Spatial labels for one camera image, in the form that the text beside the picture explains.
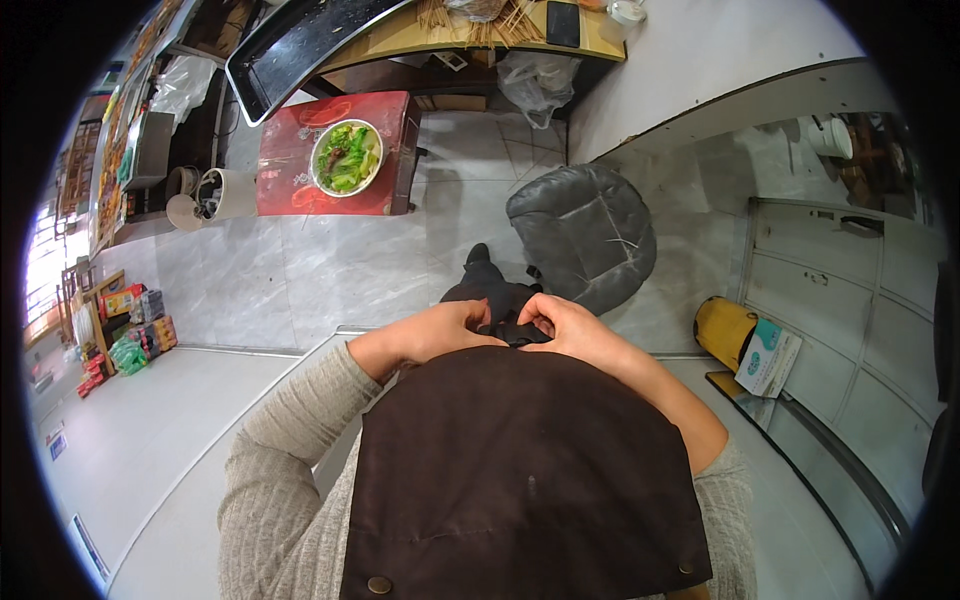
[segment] bowl of vegetables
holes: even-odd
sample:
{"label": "bowl of vegetables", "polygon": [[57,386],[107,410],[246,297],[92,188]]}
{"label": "bowl of vegetables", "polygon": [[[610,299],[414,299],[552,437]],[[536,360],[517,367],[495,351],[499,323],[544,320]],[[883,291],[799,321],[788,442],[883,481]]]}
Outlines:
{"label": "bowl of vegetables", "polygon": [[345,198],[371,184],[383,164],[383,139],[360,119],[345,119],[326,129],[310,154],[310,176],[325,194]]}

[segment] metal tray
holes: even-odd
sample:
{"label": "metal tray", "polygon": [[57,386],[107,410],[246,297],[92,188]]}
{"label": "metal tray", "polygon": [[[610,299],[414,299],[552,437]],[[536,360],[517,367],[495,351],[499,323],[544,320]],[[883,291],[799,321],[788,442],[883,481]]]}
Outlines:
{"label": "metal tray", "polygon": [[289,0],[227,59],[251,127],[267,120],[341,46],[413,0]]}

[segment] smartphone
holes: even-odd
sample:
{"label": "smartphone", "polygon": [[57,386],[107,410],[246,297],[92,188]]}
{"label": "smartphone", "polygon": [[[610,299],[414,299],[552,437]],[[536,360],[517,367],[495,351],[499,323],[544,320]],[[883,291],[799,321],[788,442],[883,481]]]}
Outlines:
{"label": "smartphone", "polygon": [[546,43],[580,47],[580,6],[572,2],[546,3]]}

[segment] black shoe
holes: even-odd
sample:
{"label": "black shoe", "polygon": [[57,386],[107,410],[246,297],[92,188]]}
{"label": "black shoe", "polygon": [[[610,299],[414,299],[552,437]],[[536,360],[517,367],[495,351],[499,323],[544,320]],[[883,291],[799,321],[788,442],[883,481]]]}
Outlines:
{"label": "black shoe", "polygon": [[490,249],[483,242],[471,248],[470,253],[467,254],[468,265],[480,260],[490,261]]}

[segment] yellow cylinder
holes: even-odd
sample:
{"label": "yellow cylinder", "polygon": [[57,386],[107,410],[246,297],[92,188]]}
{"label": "yellow cylinder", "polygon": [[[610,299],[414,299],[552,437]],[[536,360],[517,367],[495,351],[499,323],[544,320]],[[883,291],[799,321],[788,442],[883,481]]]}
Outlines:
{"label": "yellow cylinder", "polygon": [[693,319],[693,337],[700,348],[736,371],[740,351],[750,341],[756,327],[756,313],[722,296],[704,301]]}

